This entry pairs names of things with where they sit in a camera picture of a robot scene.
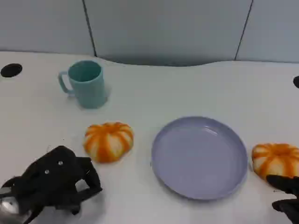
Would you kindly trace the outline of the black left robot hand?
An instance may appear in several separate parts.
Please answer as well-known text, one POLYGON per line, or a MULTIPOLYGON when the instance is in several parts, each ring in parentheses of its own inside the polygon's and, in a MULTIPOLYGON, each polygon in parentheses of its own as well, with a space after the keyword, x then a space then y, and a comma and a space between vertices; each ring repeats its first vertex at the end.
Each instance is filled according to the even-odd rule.
POLYGON ((0 197, 13 198, 19 214, 40 214, 45 207, 76 215, 81 203, 102 191, 100 179, 89 157, 78 157, 58 146, 31 163, 21 176, 2 186, 0 197))

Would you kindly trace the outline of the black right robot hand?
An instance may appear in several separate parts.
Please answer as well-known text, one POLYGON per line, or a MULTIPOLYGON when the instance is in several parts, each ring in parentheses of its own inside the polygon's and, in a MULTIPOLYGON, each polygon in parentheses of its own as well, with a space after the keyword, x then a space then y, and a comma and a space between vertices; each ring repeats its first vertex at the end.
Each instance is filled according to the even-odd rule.
POLYGON ((274 210, 283 212, 293 224, 299 224, 299 178, 290 178, 280 175, 267 175, 269 185, 287 194, 296 196, 296 199, 278 200, 272 203, 274 210))

